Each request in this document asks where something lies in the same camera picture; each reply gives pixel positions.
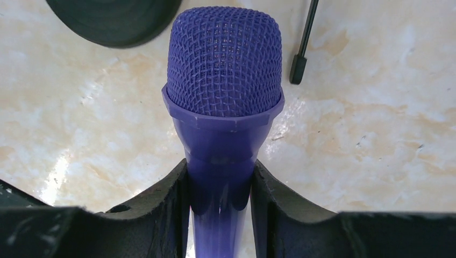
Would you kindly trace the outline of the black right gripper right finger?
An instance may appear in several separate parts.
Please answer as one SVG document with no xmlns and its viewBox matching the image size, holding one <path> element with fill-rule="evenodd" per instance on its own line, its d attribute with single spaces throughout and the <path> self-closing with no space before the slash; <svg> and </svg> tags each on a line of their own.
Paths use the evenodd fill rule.
<svg viewBox="0 0 456 258">
<path fill-rule="evenodd" d="M 455 214 L 332 212 L 256 162 L 251 213 L 257 257 L 455 257 Z"/>
</svg>

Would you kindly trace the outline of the black round base microphone stand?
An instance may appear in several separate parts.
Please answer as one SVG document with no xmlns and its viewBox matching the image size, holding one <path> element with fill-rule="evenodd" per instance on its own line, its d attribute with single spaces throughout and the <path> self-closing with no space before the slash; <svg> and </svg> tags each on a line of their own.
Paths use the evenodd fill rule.
<svg viewBox="0 0 456 258">
<path fill-rule="evenodd" d="M 74 33 L 109 48 L 132 48 L 159 36 L 172 22 L 181 0 L 47 0 Z"/>
</svg>

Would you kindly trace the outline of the purple toy microphone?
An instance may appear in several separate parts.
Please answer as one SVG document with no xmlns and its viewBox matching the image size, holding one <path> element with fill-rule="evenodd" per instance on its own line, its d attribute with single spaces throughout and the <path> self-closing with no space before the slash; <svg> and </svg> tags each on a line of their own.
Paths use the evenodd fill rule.
<svg viewBox="0 0 456 258">
<path fill-rule="evenodd" d="M 277 22 L 208 6 L 173 22 L 163 99 L 186 155 L 196 257 L 237 257 L 254 165 L 283 110 Z"/>
</svg>

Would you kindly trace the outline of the black tripod microphone stand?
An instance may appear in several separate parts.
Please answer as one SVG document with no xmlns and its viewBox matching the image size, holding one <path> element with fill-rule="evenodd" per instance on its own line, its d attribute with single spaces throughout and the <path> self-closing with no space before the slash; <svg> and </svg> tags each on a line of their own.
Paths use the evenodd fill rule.
<svg viewBox="0 0 456 258">
<path fill-rule="evenodd" d="M 289 82 L 294 85 L 299 85 L 302 82 L 305 67 L 307 65 L 307 59 L 305 52 L 307 50 L 308 42 L 310 39 L 311 29 L 315 20 L 319 0 L 311 0 L 310 7 L 305 22 L 305 27 L 300 42 L 300 47 L 297 54 L 294 55 L 293 62 L 289 74 Z"/>
</svg>

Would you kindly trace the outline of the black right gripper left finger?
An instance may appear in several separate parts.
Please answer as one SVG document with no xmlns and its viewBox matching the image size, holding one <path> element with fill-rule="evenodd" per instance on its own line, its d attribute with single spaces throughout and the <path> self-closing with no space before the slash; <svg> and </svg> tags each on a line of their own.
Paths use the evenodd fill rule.
<svg viewBox="0 0 456 258">
<path fill-rule="evenodd" d="M 1 257 L 185 257 L 187 163 L 106 212 L 51 206 L 1 181 Z"/>
</svg>

